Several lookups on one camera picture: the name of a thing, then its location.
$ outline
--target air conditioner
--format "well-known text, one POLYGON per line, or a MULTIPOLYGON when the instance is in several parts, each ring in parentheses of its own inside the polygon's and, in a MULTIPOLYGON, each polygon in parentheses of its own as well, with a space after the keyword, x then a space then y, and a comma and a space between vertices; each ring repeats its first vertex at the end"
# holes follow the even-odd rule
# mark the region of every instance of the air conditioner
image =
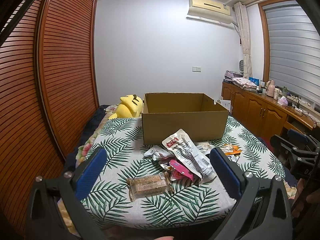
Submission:
POLYGON ((230 24, 233 18, 230 16, 230 7, 212 0, 189 0, 188 15, 198 16, 218 22, 230 24))

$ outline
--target wooden window frame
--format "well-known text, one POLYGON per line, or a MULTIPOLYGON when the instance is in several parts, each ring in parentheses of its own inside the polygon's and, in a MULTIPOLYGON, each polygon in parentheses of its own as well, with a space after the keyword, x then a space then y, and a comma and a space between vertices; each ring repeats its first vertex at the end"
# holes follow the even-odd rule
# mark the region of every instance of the wooden window frame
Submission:
POLYGON ((262 32, 263 32, 263 47, 264 47, 264 66, 263 66, 263 82, 268 82, 269 80, 269 71, 270 71, 270 40, 269 40, 269 29, 267 23, 266 12, 262 8, 263 6, 284 2, 291 0, 267 0, 258 3, 261 23, 262 23, 262 32))

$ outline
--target dark blue blanket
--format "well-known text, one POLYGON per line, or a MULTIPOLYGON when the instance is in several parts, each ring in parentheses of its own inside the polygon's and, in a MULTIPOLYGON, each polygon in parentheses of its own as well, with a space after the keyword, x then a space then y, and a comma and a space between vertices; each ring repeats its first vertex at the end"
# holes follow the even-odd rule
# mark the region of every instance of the dark blue blanket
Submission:
POLYGON ((101 120, 106 115, 106 109, 109 105, 101 105, 97 111, 94 112, 91 119, 85 125, 82 134, 80 136, 80 140, 78 145, 74 148, 73 152, 68 154, 66 157, 66 163, 64 164, 64 171, 74 171, 76 169, 76 155, 78 153, 78 148, 81 145, 84 145, 85 142, 89 139, 89 137, 94 133, 94 131, 98 128, 101 120))

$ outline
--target leaf print bedsheet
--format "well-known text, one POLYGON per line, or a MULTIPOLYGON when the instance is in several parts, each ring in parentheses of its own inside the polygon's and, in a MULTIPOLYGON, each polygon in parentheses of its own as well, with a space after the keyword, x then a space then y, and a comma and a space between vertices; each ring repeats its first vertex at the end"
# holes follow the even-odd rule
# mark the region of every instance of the leaf print bedsheet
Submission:
MULTIPOLYGON (((212 145, 238 145, 242 153, 238 164, 257 177, 272 178, 284 170, 278 159, 244 126, 229 116, 221 139, 212 145)), ((106 223, 135 228, 170 228, 203 223, 226 216, 235 200, 225 191, 220 179, 198 185, 189 179, 172 182, 174 193, 164 193, 130 202, 126 179, 162 172, 151 158, 143 158, 150 146, 143 145, 141 118, 109 120, 89 150, 104 147, 107 163, 91 193, 81 202, 99 225, 106 223)))

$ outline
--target barcode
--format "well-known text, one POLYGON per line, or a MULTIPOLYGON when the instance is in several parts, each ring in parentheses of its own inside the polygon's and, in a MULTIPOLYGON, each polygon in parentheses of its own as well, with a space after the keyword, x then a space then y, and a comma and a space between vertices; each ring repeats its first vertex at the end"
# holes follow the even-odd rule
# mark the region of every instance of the barcode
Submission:
POLYGON ((205 158, 202 158, 201 161, 205 164, 205 165, 209 165, 210 163, 207 162, 207 160, 205 158))

